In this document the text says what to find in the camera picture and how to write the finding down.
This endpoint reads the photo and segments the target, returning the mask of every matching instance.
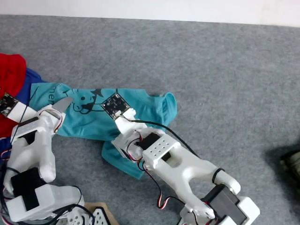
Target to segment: teal t-shirt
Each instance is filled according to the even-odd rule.
[[[66,118],[57,134],[109,141],[104,143],[102,157],[129,175],[140,178],[143,173],[136,164],[123,158],[110,143],[120,132],[114,120],[101,107],[101,103],[116,92],[136,110],[136,118],[169,125],[176,117],[176,100],[170,92],[149,96],[143,89],[72,89],[63,83],[32,84],[29,106],[39,110],[62,98],[72,97],[74,100],[65,111]]]

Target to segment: gray carpet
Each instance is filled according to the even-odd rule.
[[[171,91],[171,124],[205,159],[226,169],[260,207],[257,225],[297,225],[300,198],[278,157],[300,137],[300,29],[200,22],[0,16],[0,52],[74,88]],[[101,158],[101,142],[53,138],[56,184],[106,202],[121,225],[176,224],[149,177],[138,181]],[[172,190],[159,181],[165,195]],[[191,182],[203,196],[211,185]]]

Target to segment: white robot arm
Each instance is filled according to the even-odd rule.
[[[102,107],[115,120],[120,135],[112,144],[133,163],[143,160],[143,167],[163,179],[185,206],[181,224],[250,225],[260,210],[248,197],[237,197],[240,184],[223,169],[202,160],[161,129],[147,127],[135,120],[135,110],[115,94]],[[199,178],[216,186],[203,199],[191,190],[189,182]]]
[[[14,196],[6,201],[13,222],[55,217],[58,209],[72,204],[84,205],[79,188],[48,184],[56,176],[52,137],[61,127],[66,116],[63,111],[71,102],[72,98],[64,98],[36,112],[10,95],[0,99],[0,113],[21,122],[12,131],[11,156],[3,183]],[[83,210],[76,208],[65,216],[76,212]]]

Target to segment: red cloth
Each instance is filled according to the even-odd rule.
[[[26,61],[21,55],[0,53],[0,98],[5,93],[16,96],[22,89],[26,76]],[[16,122],[0,114],[0,138],[10,137]]]

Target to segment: cable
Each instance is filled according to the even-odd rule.
[[[4,216],[1,216],[1,219],[5,225],[13,225],[12,223],[8,222],[8,220]]]
[[[143,169],[144,169],[145,172],[151,177],[151,179],[155,182],[155,184],[157,185],[157,187],[158,187],[158,189],[159,189],[159,197],[158,197],[158,199],[157,199],[157,207],[158,207],[160,210],[163,210],[163,209],[166,207],[168,201],[169,201],[171,198],[176,199],[177,201],[179,201],[179,202],[182,203],[182,204],[185,204],[182,200],[180,200],[179,198],[174,197],[174,196],[168,196],[168,197],[166,197],[166,199],[164,200],[163,204],[161,204],[162,191],[161,191],[160,185],[159,185],[158,182],[154,179],[154,177],[153,177],[153,176],[145,169],[144,163],[145,163],[145,161],[144,161],[143,164],[142,164]]]
[[[80,198],[79,198],[79,200],[78,200],[78,203],[77,203],[77,205],[79,204],[79,202],[80,202],[80,200],[81,200],[81,198],[82,198],[82,196],[83,196],[83,193],[81,192],[81,189],[78,187],[78,186],[76,186],[76,185],[72,185],[72,187],[75,187],[75,188],[77,188],[78,190],[79,190],[79,193],[80,193]]]
[[[138,167],[141,171],[145,171],[144,169],[142,169],[142,168],[140,167],[140,162],[141,162],[141,160],[138,160],[138,161],[137,161],[137,163],[136,163],[136,164],[137,164],[137,167]]]
[[[42,110],[38,115],[40,116],[41,114],[42,114],[42,112],[44,112],[44,111],[55,111],[55,112],[57,112],[58,114],[60,114],[60,123],[57,125],[57,127],[54,129],[54,132],[56,133],[56,131],[60,128],[60,126],[61,126],[61,124],[62,124],[62,121],[63,121],[63,119],[62,119],[62,114],[61,114],[61,112],[60,111],[58,111],[58,110],[56,110],[56,109],[44,109],[44,110]]]
[[[3,155],[9,151],[11,151],[11,149],[4,150],[0,155],[0,159],[1,160],[9,160],[9,157],[3,158]]]
[[[28,223],[23,222],[23,221],[22,222],[18,222],[18,224],[20,224],[20,225],[50,225],[53,222],[55,222],[59,217],[61,217],[62,214],[64,214],[64,212],[66,210],[70,210],[71,211],[75,207],[78,207],[78,208],[83,209],[84,211],[86,211],[89,214],[89,216],[92,217],[92,224],[91,225],[95,225],[95,217],[94,217],[94,215],[87,208],[85,208],[84,206],[79,205],[79,204],[71,204],[71,205],[68,205],[68,206],[65,206],[65,207],[62,207],[62,208],[58,209],[58,210],[62,210],[62,211],[60,213],[58,213],[56,215],[56,217],[54,217],[53,219],[51,219],[48,222],[43,223],[43,224],[28,224]]]
[[[199,224],[198,224],[198,219],[197,219],[197,216],[196,216],[195,212],[194,212],[194,211],[192,211],[192,213],[193,213],[193,215],[194,215],[194,218],[195,218],[196,225],[199,225]]]
[[[12,200],[12,198],[6,197],[6,196],[4,196],[4,194],[3,194],[3,197],[4,197],[6,200]]]
[[[22,114],[22,116],[21,116],[21,118],[20,118],[20,121],[19,121],[19,123],[18,123],[18,125],[17,125],[17,128],[15,129],[14,136],[13,136],[13,138],[10,140],[10,144],[12,144],[13,141],[14,141],[15,134],[17,133],[17,131],[18,131],[18,129],[19,129],[20,123],[21,123],[21,121],[22,121],[22,119],[23,119],[23,117],[24,117],[24,114],[25,114],[26,110],[27,110],[28,104],[26,105],[26,107],[25,107],[25,109],[24,109],[24,111],[23,111],[23,114]]]
[[[11,171],[13,171],[13,172],[15,172],[15,173],[17,173],[17,174],[20,174],[19,171],[17,171],[17,170],[14,169],[14,168],[11,168],[11,167],[6,167],[6,170],[11,170]]]
[[[133,139],[133,140],[127,145],[126,150],[125,150],[125,152],[129,155],[130,159],[131,159],[132,161],[135,161],[135,162],[138,161],[138,159],[133,158],[133,157],[128,153],[128,148],[129,148],[129,146],[130,146],[134,141],[137,141],[137,140],[140,140],[140,138]]]
[[[159,126],[159,127],[162,127],[162,128],[165,128],[166,130],[168,130],[169,132],[171,132],[178,140],[181,141],[181,143],[183,143],[186,148],[192,152],[195,156],[197,156],[199,158],[199,156],[194,152],[194,150],[192,150],[192,148],[181,138],[179,137],[174,131],[172,131],[169,127],[163,125],[163,124],[160,124],[160,123],[156,123],[156,122],[152,122],[152,121],[144,121],[144,120],[130,120],[130,119],[127,119],[125,116],[122,115],[123,118],[125,118],[126,120],[128,120],[129,122],[135,122],[135,123],[148,123],[148,124],[152,124],[152,125],[156,125],[156,126]]]

